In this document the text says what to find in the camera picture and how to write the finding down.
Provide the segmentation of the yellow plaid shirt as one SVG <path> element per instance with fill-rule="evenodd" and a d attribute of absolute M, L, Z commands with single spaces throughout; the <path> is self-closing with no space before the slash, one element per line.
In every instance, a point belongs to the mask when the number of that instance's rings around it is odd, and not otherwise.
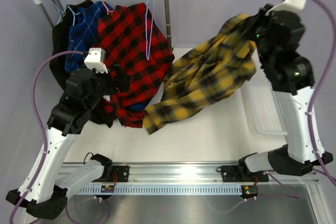
<path fill-rule="evenodd" d="M 184 54 L 164 78 L 161 101 L 145 110 L 143 126 L 153 134 L 229 98 L 256 73 L 256 44 L 244 37 L 247 14 L 229 20 L 210 40 Z"/>

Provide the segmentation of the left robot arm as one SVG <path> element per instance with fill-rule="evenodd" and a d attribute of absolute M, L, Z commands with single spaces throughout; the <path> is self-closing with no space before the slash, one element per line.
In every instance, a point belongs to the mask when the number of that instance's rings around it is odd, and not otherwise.
<path fill-rule="evenodd" d="M 71 146 L 103 96 L 129 90 L 130 75 L 120 64 L 113 65 L 112 69 L 115 77 L 106 70 L 81 68 L 67 79 L 66 89 L 51 111 L 47 129 L 43 130 L 44 144 L 33 168 L 18 189 L 7 193 L 6 200 L 16 208 L 25 208 L 37 220 L 53 220 L 85 185 L 116 177 L 112 160 L 101 154 L 95 154 L 70 175 L 57 177 Z"/>

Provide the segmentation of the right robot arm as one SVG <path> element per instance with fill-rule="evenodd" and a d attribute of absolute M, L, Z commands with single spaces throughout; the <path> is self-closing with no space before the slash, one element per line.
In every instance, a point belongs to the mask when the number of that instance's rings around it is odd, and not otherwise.
<path fill-rule="evenodd" d="M 286 144 L 268 152 L 252 153 L 238 161 L 238 176 L 250 180 L 257 172 L 274 170 L 278 174 L 303 176 L 314 166 L 333 161 L 320 140 L 312 143 L 308 124 L 309 100 L 313 95 L 314 76 L 310 61 L 297 53 L 305 32 L 298 14 L 275 10 L 266 4 L 247 19 L 244 37 L 256 43 L 261 69 L 277 94 L 284 115 Z"/>

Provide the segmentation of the light blue wire hanger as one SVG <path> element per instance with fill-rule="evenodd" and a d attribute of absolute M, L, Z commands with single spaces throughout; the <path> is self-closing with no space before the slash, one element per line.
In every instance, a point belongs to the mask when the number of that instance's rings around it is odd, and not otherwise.
<path fill-rule="evenodd" d="M 155 8 L 155 0 L 145 0 L 146 10 L 145 10 L 145 56 L 147 61 L 150 60 L 151 54 L 151 44 L 153 35 L 153 14 L 150 11 L 150 4 L 152 4 L 152 11 Z"/>

